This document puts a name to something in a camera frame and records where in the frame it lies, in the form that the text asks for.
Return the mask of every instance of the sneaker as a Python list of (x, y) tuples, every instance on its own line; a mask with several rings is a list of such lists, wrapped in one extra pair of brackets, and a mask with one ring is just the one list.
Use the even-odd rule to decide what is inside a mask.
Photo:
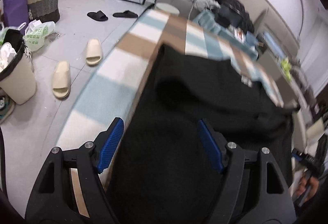
[(32, 64), (32, 52), (28, 47), (25, 48), (25, 56), (27, 58), (28, 64), (31, 66), (31, 70), (34, 72), (34, 67)]
[(13, 112), (15, 102), (8, 95), (0, 96), (0, 124)]

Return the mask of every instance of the purple bag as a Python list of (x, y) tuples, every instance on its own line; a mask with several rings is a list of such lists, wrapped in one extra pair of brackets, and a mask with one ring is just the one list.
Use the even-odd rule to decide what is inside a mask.
[(3, 9), (7, 27), (19, 27), (23, 22), (26, 22), (26, 25), (21, 29), (21, 33), (25, 35), (25, 28), (30, 22), (27, 0), (3, 0)]

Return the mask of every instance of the white plastic bag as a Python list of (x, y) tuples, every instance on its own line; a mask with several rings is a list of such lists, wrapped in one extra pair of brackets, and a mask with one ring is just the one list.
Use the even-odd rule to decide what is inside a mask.
[(35, 30), (35, 28), (37, 26), (39, 26), (41, 24), (42, 24), (42, 22), (40, 20), (31, 21), (25, 29), (25, 35), (30, 34), (32, 31)]
[(16, 56), (15, 49), (11, 46), (10, 43), (4, 43), (0, 48), (0, 72), (2, 72), (8, 64)]
[(51, 34), (55, 30), (54, 22), (45, 22), (37, 27), (35, 27), (34, 31), (27, 31), (27, 34), (24, 36), (25, 43), (28, 48), (34, 52), (37, 51), (44, 45), (45, 37)]

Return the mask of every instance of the trash can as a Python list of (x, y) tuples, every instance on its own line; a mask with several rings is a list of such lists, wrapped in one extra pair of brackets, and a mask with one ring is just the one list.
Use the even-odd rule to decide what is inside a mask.
[(34, 73), (25, 55), (26, 45), (22, 35), (17, 30), (8, 30), (4, 43), (11, 43), (17, 55), (0, 73), (0, 87), (21, 105), (29, 100), (36, 92)]

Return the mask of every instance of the striped blanket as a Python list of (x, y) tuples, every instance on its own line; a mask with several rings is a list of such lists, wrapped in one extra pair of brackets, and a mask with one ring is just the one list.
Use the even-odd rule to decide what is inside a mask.
[[(274, 80), (248, 55), (184, 18), (148, 10), (119, 40), (90, 78), (64, 124), (57, 146), (68, 150), (93, 141), (115, 117), (122, 118), (127, 127), (163, 43), (186, 55), (230, 59), (240, 75), (261, 81), (271, 100), (277, 106), (283, 106)], [(108, 170), (100, 175), (102, 183), (107, 175)]]

